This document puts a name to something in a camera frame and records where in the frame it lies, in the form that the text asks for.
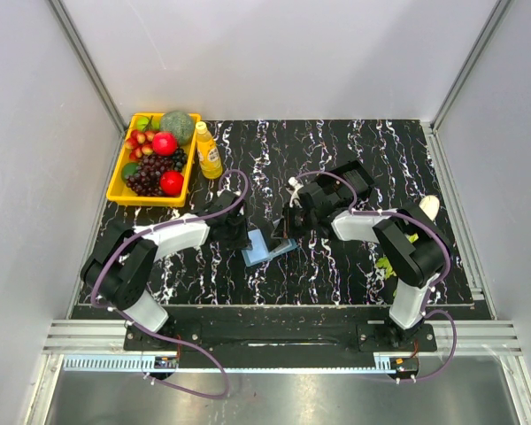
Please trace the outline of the blue card holder wallet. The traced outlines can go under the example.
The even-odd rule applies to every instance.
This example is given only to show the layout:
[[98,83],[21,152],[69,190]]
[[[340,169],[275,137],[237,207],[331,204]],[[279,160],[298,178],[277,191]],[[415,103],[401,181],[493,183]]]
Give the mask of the blue card holder wallet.
[[251,247],[242,250],[242,257],[247,267],[271,261],[297,247],[293,239],[270,238],[259,229],[251,230],[249,238]]

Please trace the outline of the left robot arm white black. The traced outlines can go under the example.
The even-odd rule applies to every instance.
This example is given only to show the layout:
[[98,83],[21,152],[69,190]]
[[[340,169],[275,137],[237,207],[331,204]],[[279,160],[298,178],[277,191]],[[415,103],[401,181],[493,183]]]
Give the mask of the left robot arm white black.
[[202,211],[152,227],[109,226],[81,268],[81,280],[144,329],[143,339],[153,349],[171,345],[174,329],[167,311],[148,292],[155,262],[187,249],[219,242],[228,249],[250,246],[243,196],[226,190]]

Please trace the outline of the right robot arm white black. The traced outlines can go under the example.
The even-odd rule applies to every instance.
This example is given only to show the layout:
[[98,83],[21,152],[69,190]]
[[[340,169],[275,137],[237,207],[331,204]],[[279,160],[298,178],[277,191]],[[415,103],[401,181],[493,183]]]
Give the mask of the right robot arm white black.
[[429,195],[417,204],[385,211],[355,211],[369,198],[373,185],[363,178],[345,181],[320,176],[303,185],[289,179],[289,201],[277,227],[285,237],[298,238],[314,230],[324,238],[377,243],[397,277],[384,330],[391,348],[402,351],[417,338],[415,325],[424,317],[429,288],[450,270],[450,243],[435,225],[440,200]]

